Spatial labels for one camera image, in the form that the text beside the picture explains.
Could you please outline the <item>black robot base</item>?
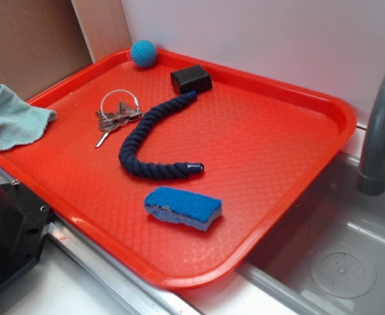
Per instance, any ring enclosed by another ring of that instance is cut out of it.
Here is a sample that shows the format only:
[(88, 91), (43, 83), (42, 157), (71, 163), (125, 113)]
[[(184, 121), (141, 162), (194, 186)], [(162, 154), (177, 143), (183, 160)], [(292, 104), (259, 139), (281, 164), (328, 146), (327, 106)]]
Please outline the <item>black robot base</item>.
[(51, 215), (26, 185), (0, 184), (0, 291), (39, 262)]

